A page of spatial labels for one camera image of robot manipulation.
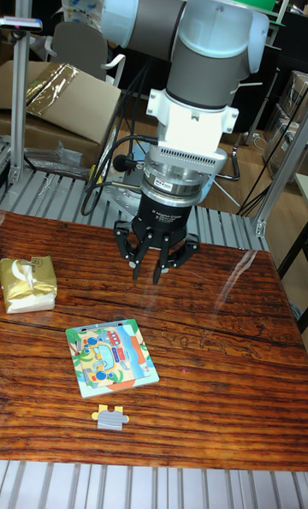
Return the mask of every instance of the black cable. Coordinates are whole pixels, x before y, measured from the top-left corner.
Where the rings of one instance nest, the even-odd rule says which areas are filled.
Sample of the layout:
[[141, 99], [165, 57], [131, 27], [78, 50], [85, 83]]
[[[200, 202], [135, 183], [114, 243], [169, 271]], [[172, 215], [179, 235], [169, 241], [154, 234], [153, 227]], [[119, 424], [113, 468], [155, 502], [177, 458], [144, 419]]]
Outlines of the black cable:
[[263, 166], [263, 168], [262, 168], [262, 170], [261, 170], [261, 173], [259, 174], [259, 176], [258, 176], [258, 178], [256, 179], [255, 183], [253, 184], [251, 191], [248, 193], [248, 195], [247, 195], [247, 197], [246, 197], [246, 199], [245, 199], [244, 203], [240, 206], [239, 210], [237, 211], [237, 213], [236, 213], [237, 215], [240, 215], [240, 214], [242, 213], [243, 209], [244, 209], [247, 205], [250, 205], [250, 203], [251, 203], [251, 202], [248, 202], [248, 203], [247, 203], [248, 199], [249, 199], [249, 198], [250, 198], [250, 196], [252, 195], [252, 192], [253, 192], [253, 190], [255, 189], [255, 187], [257, 186], [257, 184], [259, 183], [259, 181], [260, 181], [260, 179], [261, 179], [261, 176], [263, 175], [263, 173], [264, 173], [264, 171], [265, 171], [266, 167], [268, 166], [268, 164], [269, 164], [269, 162], [270, 162], [270, 159], [273, 157], [273, 155], [274, 155], [274, 153], [275, 153], [276, 149], [278, 148], [279, 144], [281, 143], [281, 141], [282, 141], [283, 137], [284, 137], [284, 136], [285, 136], [285, 134], [287, 133], [287, 130], [288, 130], [288, 128], [290, 127], [291, 123], [293, 122], [293, 119], [294, 119], [294, 117], [296, 116], [297, 112], [299, 111], [299, 107], [300, 107], [300, 105], [303, 103], [303, 101], [304, 101], [304, 99], [305, 99], [305, 96], [306, 96], [307, 92], [308, 92], [308, 87], [307, 87], [307, 89], [305, 90], [304, 95], [303, 95], [303, 96], [302, 96], [302, 98], [300, 99], [300, 101], [299, 101], [299, 103], [298, 103], [298, 105], [297, 105], [297, 107], [296, 107], [295, 111], [293, 112], [292, 116], [290, 117], [290, 120], [289, 120], [289, 122], [288, 122], [288, 124], [287, 124], [286, 128], [282, 131], [282, 133], [281, 133], [281, 137], [278, 139], [277, 144], [275, 145], [274, 149], [273, 149], [273, 150], [272, 150], [272, 152], [269, 154], [269, 157], [267, 158], [266, 162], [264, 163], [264, 166]]
[[[112, 156], [113, 156], [116, 148], [118, 148], [120, 144], [123, 144], [123, 142], [127, 142], [128, 140], [137, 140], [137, 139], [143, 139], [144, 142], [148, 142], [149, 144], [157, 145], [157, 137], [155, 137], [155, 136], [148, 136], [147, 134], [133, 134], [133, 135], [130, 134], [128, 136], [124, 136], [120, 140], [117, 140], [117, 142], [115, 142], [111, 146], [111, 148], [108, 151], [105, 159], [103, 160], [102, 164], [100, 165], [99, 172], [95, 173], [95, 175], [93, 175], [93, 177], [91, 178], [90, 184], [86, 187], [86, 192], [92, 192], [93, 189], [98, 187], [97, 186], [97, 182], [98, 182], [99, 176], [102, 174], [106, 164], [111, 161]], [[91, 187], [91, 182], [94, 180], [94, 176], [95, 176], [96, 182], [95, 182], [95, 184], [92, 184], [93, 187]]]
[[262, 203], [262, 201], [264, 200], [264, 197], [266, 196], [268, 190], [270, 189], [270, 184], [267, 188], [265, 188], [265, 190], [263, 190], [261, 193], [259, 193], [259, 195], [257, 195], [257, 197], [255, 197], [255, 200], [253, 203], [251, 203], [250, 205], [247, 205], [241, 213], [240, 215], [241, 216], [248, 216], [252, 211], [253, 209], [255, 209], [260, 203]]
[[245, 205], [245, 207], [243, 207], [240, 215], [244, 216], [251, 207], [254, 209], [254, 207], [256, 206], [255, 203], [259, 202], [260, 198], [264, 198], [269, 189], [270, 189], [270, 184], [266, 188], [264, 188], [262, 192], [260, 192], [258, 195], [256, 195], [256, 197], [254, 197], [251, 201], [249, 201], [249, 203], [247, 203]]
[[[129, 129], [130, 134], [132, 134], [132, 133], [131, 133], [131, 126], [130, 126], [129, 121], [128, 121], [128, 119], [126, 118], [126, 116], [124, 116], [124, 121], [127, 123], [127, 126], [128, 126], [128, 129]], [[137, 142], [137, 144], [138, 144], [139, 148], [142, 150], [142, 152], [143, 152], [144, 154], [146, 154], [146, 152], [145, 152], [144, 148], [142, 147], [141, 143], [140, 143], [138, 140], [136, 140], [136, 142]]]
[[[142, 92], [142, 89], [143, 89], [143, 86], [145, 84], [145, 80], [146, 80], [146, 77], [149, 73], [149, 69], [153, 63], [153, 59], [149, 59], [149, 63], [147, 65], [147, 68], [143, 74], [143, 77], [142, 77], [142, 80], [141, 80], [141, 83], [139, 85], [139, 89], [138, 89], [138, 95], [135, 99], [135, 104], [133, 106], [133, 115], [132, 115], [132, 124], [131, 124], [131, 134], [134, 134], [134, 126], [135, 126], [135, 122], [136, 122], [136, 116], [137, 116], [137, 110], [138, 110], [138, 106], [139, 106], [139, 101], [140, 101], [140, 97], [141, 97], [141, 92]], [[129, 153], [132, 153], [133, 151], [133, 141], [131, 141], [130, 145], [129, 145]]]
[[4, 190], [4, 193], [6, 193], [8, 190], [9, 190], [9, 172], [8, 172], [8, 176], [5, 179], [5, 190]]
[[[123, 142], [126, 142], [128, 140], [136, 140], [136, 139], [143, 139], [144, 142], [149, 142], [150, 144], [154, 144], [156, 145], [157, 144], [157, 137], [151, 137], [151, 136], [147, 136], [145, 134], [136, 134], [136, 135], [129, 135], [129, 136], [126, 136], [126, 137], [123, 137], [122, 139], [118, 140], [115, 144], [113, 144], [113, 146], [110, 148], [108, 154], [106, 155], [106, 158], [104, 159], [101, 167], [100, 167], [100, 171], [102, 172], [104, 170], [104, 167], [107, 163], [110, 163], [111, 159], [112, 159], [112, 156], [114, 154], [114, 151], [116, 150], [116, 148], [121, 145]], [[92, 180], [93, 180], [93, 177], [91, 178], [89, 184], [86, 186], [86, 196], [85, 196], [85, 199], [83, 201], [83, 204], [81, 206], [81, 214], [83, 216], [89, 216], [95, 209], [95, 207], [97, 206], [98, 204], [98, 200], [100, 198], [100, 196], [102, 195], [102, 191], [104, 189], [104, 186], [106, 186], [106, 182], [105, 182], [105, 178], [107, 176], [107, 173], [104, 177], [104, 180], [103, 182], [100, 182], [97, 184], [97, 182], [95, 183], [95, 185], [93, 186], [92, 185]], [[92, 207], [91, 209], [89, 210], [86, 210], [86, 206], [89, 202], [89, 199], [92, 195], [92, 192], [94, 189], [99, 189], [99, 192], [97, 193], [95, 199], [94, 199], [94, 203], [92, 204]]]
[[29, 167], [31, 167], [31, 169], [33, 169], [34, 171], [37, 171], [37, 168], [33, 165], [33, 163], [30, 161], [30, 159], [27, 158], [25, 153], [24, 153], [24, 160], [29, 165]]
[[[122, 120], [123, 120], [124, 115], [125, 115], [125, 109], [127, 107], [128, 101], [132, 97], [133, 92], [135, 90], [135, 87], [138, 85], [139, 79], [144, 75], [145, 72], [147, 72], [148, 68], [150, 67], [151, 60], [152, 59], [149, 58], [146, 61], [145, 65], [142, 67], [142, 69], [133, 78], [133, 81], [129, 84], [127, 90], [125, 91], [123, 97], [121, 98], [120, 103], [118, 104], [118, 106], [117, 106], [117, 108], [115, 110], [115, 113], [112, 115], [112, 118], [110, 119], [110, 123], [109, 123], [109, 125], [107, 127], [107, 131], [106, 131], [106, 134], [104, 136], [104, 141], [102, 143], [102, 149], [101, 149], [101, 151], [99, 153], [98, 160], [97, 160], [97, 162], [95, 164], [93, 176], [92, 176], [89, 184], [86, 187], [86, 197], [85, 197], [84, 202], [83, 202], [83, 204], [81, 206], [81, 214], [84, 215], [84, 216], [88, 216], [89, 214], [91, 214], [94, 211], [94, 209], [97, 206], [97, 204], [98, 204], [98, 200], [99, 200], [99, 198], [100, 198], [100, 196], [102, 194], [102, 191], [104, 189], [104, 185], [105, 185], [104, 183], [106, 182], [106, 179], [107, 179], [107, 176], [108, 176], [108, 173], [109, 173], [109, 170], [110, 170], [112, 156], [113, 156], [113, 153], [114, 153], [116, 147], [118, 145], [120, 145], [120, 143], [122, 143], [124, 141], [127, 141], [127, 140], [130, 140], [130, 138], [126, 137], [125, 139], [121, 139], [118, 142], [116, 142], [117, 135], [118, 135], [118, 133], [120, 131], [121, 123], [122, 123]], [[110, 137], [110, 131], [111, 131], [112, 127], [114, 126], [114, 123], [115, 123], [115, 120], [116, 120], [116, 116], [119, 115], [120, 111], [121, 111], [121, 115], [120, 115], [119, 121], [118, 121], [116, 129], [115, 129], [115, 136], [114, 136], [113, 144], [110, 147], [110, 150], [107, 153], [106, 157], [101, 162], [102, 157], [104, 156], [104, 153], [105, 153], [105, 148], [106, 148], [106, 145], [107, 145], [107, 142], [108, 142], [108, 138]], [[103, 173], [105, 167], [106, 167], [106, 171], [105, 171], [105, 174], [104, 174], [104, 179], [103, 179], [103, 182], [102, 182], [102, 186], [97, 186], [99, 177]], [[88, 201], [89, 201], [89, 199], [90, 199], [90, 197], [92, 195], [93, 190], [96, 187], [99, 187], [99, 192], [98, 192], [98, 194], [97, 194], [97, 196], [96, 196], [96, 198], [94, 200], [94, 203], [93, 203], [91, 209], [89, 211], [86, 211], [86, 205], [87, 205], [87, 203], [88, 203]]]
[[115, 131], [115, 137], [114, 137], [114, 141], [116, 140], [117, 138], [117, 135], [119, 133], [119, 130], [120, 130], [120, 126], [121, 126], [121, 122], [122, 122], [122, 119], [123, 119], [123, 116], [124, 116], [124, 113], [125, 113], [125, 108], [127, 106], [127, 102], [129, 100], [129, 98], [132, 96], [133, 94], [133, 91], [134, 91], [134, 87], [136, 87], [137, 83], [138, 83], [138, 80], [139, 78], [143, 75], [144, 71], [147, 69], [147, 66], [148, 64], [151, 62], [151, 59], [149, 59], [145, 65], [143, 66], [143, 68], [139, 71], [139, 73], [135, 76], [135, 78], [133, 79], [133, 81], [130, 83], [130, 85], [128, 86], [124, 96], [122, 97], [121, 99], [121, 102], [119, 103], [118, 105], [118, 108], [116, 109], [116, 112], [115, 114], [112, 116], [111, 120], [110, 120], [110, 124], [108, 125], [108, 128], [107, 128], [107, 132], [105, 134], [105, 137], [104, 137], [104, 142], [102, 143], [102, 149], [99, 153], [99, 156], [98, 156], [98, 160], [96, 162], [96, 165], [95, 165], [95, 169], [94, 169], [94, 173], [95, 175], [91, 178], [90, 180], [90, 186], [92, 188], [95, 187], [97, 181], [98, 181], [98, 178], [99, 176], [102, 174], [103, 170], [104, 170], [104, 167], [105, 167], [105, 162], [104, 162], [104, 165], [100, 165], [100, 162], [101, 162], [101, 159], [102, 159], [102, 156], [104, 154], [104, 151], [105, 151], [105, 147], [106, 147], [106, 144], [107, 144], [107, 141], [108, 141], [108, 137], [110, 135], [110, 130], [111, 128], [114, 126], [114, 122], [115, 122], [115, 119], [116, 119], [116, 116], [118, 115], [119, 111], [120, 111], [120, 108], [122, 107], [122, 113], [121, 113], [121, 116], [120, 116], [120, 119], [118, 121], [118, 124], [117, 124], [117, 127], [116, 127], [116, 131]]

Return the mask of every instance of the wood grain surface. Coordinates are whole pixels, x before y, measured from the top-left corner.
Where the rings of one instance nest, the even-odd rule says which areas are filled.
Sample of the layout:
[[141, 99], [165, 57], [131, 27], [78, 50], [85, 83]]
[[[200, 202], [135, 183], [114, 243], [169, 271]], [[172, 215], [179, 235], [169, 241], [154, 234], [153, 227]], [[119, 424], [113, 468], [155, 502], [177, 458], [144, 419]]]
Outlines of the wood grain surface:
[[[308, 358], [269, 253], [201, 245], [154, 286], [157, 252], [133, 281], [111, 230], [2, 214], [1, 257], [50, 254], [58, 295], [16, 315], [0, 300], [1, 459], [307, 470]], [[65, 329], [125, 318], [160, 382], [83, 400]], [[99, 403], [124, 407], [122, 432], [97, 429]]]

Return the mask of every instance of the colorful puzzle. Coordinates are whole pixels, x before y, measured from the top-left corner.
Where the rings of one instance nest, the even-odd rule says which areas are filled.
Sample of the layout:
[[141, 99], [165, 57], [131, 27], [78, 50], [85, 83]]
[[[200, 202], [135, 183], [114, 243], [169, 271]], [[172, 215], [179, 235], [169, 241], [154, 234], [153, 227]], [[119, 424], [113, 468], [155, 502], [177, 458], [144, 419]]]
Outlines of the colorful puzzle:
[[82, 397], [159, 380], [134, 319], [68, 328], [66, 335]]

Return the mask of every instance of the gray chair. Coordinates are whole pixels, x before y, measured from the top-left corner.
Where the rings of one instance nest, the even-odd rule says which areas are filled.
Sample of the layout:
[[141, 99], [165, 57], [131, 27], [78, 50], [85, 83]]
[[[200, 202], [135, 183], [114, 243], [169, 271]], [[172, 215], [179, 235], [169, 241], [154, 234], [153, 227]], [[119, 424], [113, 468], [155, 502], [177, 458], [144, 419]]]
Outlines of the gray chair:
[[[125, 56], [117, 55], [107, 62], [108, 42], [101, 32], [80, 22], [60, 22], [54, 36], [48, 36], [45, 49], [51, 62], [71, 64], [75, 68], [118, 87]], [[106, 74], [117, 66], [115, 78]]]

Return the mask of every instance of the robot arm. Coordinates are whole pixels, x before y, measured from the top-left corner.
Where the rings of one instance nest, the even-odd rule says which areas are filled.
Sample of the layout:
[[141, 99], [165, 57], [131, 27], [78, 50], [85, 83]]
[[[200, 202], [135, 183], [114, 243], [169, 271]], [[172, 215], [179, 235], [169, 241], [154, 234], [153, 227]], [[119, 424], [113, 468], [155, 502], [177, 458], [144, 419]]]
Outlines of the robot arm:
[[[121, 254], [137, 278], [149, 246], [161, 250], [154, 282], [198, 250], [187, 238], [190, 210], [208, 175], [219, 173], [227, 154], [218, 148], [232, 133], [239, 111], [231, 104], [241, 80], [256, 73], [269, 20], [223, 0], [104, 0], [103, 35], [122, 47], [171, 61], [167, 88], [151, 90], [147, 114], [158, 119], [158, 145], [145, 156], [133, 249], [123, 222], [115, 225]], [[169, 248], [184, 240], [180, 250]]]

